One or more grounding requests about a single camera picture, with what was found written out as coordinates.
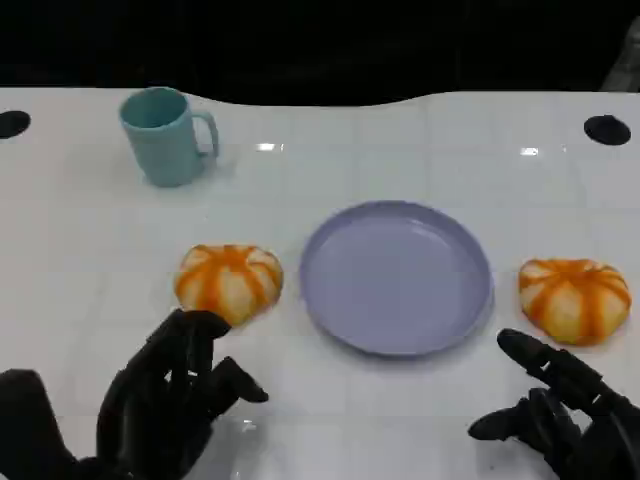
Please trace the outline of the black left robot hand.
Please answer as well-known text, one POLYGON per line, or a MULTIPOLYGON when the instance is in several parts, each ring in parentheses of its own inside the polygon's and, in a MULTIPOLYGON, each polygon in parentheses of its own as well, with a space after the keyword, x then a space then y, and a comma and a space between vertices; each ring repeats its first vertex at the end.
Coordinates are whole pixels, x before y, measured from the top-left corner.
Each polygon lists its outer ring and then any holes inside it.
POLYGON ((268 393, 231 357, 213 361, 231 327, 206 311, 174 310, 111 382, 101 404, 96 454, 82 479, 181 479, 204 452, 214 421, 238 401, 268 393))

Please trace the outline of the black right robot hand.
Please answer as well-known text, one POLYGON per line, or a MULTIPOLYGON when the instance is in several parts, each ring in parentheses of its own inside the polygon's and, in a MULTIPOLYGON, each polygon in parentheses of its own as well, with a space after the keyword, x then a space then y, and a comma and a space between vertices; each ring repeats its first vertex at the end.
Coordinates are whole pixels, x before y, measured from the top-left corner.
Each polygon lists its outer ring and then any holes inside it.
POLYGON ((639 477, 637 406, 565 349, 508 328, 497 343, 545 386, 476 420, 468 429, 472 438, 515 438, 540 453, 560 479, 639 477))

